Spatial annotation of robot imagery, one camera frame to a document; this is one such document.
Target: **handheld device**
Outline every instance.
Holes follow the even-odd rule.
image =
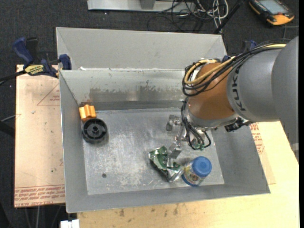
[[[250,0],[249,5],[261,20],[271,25],[283,25],[295,17],[292,11],[279,0]]]

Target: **clamp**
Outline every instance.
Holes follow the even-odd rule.
[[[9,79],[14,79],[16,76],[22,74],[29,74],[31,76],[46,75],[58,78],[58,70],[52,67],[53,63],[59,63],[59,70],[71,70],[72,64],[70,57],[67,54],[62,54],[59,59],[49,62],[49,60],[42,59],[40,63],[34,63],[36,57],[36,46],[38,40],[36,38],[30,38],[25,40],[24,37],[17,39],[13,43],[13,50],[16,54],[25,60],[23,70],[12,75],[0,78],[0,85]]]

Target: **yellow cable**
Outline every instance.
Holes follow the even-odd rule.
[[[225,65],[227,65],[229,62],[232,61],[233,58],[235,58],[235,57],[232,57],[231,59],[229,59],[229,60],[227,60],[227,61],[221,63],[221,64],[218,65],[217,67],[215,67],[215,68],[211,69],[210,71],[204,73],[204,74],[203,74],[202,76],[200,76],[199,78],[196,78],[196,79],[194,79],[194,80],[192,80],[192,81],[188,81],[188,80],[189,80],[189,75],[190,75],[190,73],[191,73],[194,69],[196,69],[196,67],[197,67],[196,65],[199,63],[199,62],[197,62],[197,63],[196,63],[196,64],[187,72],[187,74],[186,74],[186,76],[185,76],[185,80],[184,80],[185,84],[190,85],[190,84],[196,84],[196,83],[198,83],[198,82],[201,81],[202,79],[204,79],[204,78],[208,77],[209,75],[211,75],[213,72],[215,72],[215,71],[221,69],[222,67],[224,67]],[[209,61],[210,61],[211,63],[217,62],[217,61],[214,60],[214,59],[213,59],[213,60],[209,60]]]
[[[265,46],[265,48],[269,48],[269,47],[270,47],[270,48],[272,48],[272,47],[285,47],[285,46],[286,46],[286,44],[274,44],[274,45]],[[210,71],[204,73],[204,74],[203,74],[202,76],[200,76],[199,78],[196,78],[196,79],[194,79],[194,80],[192,80],[192,81],[189,81],[190,74],[191,74],[198,66],[200,66],[200,65],[202,65],[202,64],[215,63],[215,62],[217,62],[217,60],[215,60],[215,59],[210,59],[210,60],[208,60],[208,59],[203,59],[203,60],[201,60],[201,61],[198,61],[198,62],[197,62],[195,65],[193,65],[193,66],[189,69],[189,71],[186,73],[184,83],[190,85],[190,84],[196,84],[196,83],[202,81],[203,79],[207,78],[207,77],[210,76],[212,73],[214,73],[215,71],[220,70],[221,68],[223,68],[223,67],[224,67],[225,65],[227,65],[229,62],[231,62],[233,58],[235,58],[235,57],[231,57],[231,59],[229,59],[229,60],[227,60],[227,61],[221,63],[221,64],[218,65],[217,67],[215,67],[215,68],[211,69]]]

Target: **black spool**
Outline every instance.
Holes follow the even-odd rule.
[[[84,123],[82,134],[86,142],[97,144],[106,142],[108,129],[103,120],[91,118]]]

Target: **blue bottle cap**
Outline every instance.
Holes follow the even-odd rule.
[[[192,169],[199,177],[207,177],[212,170],[212,165],[209,159],[199,156],[192,161]]]

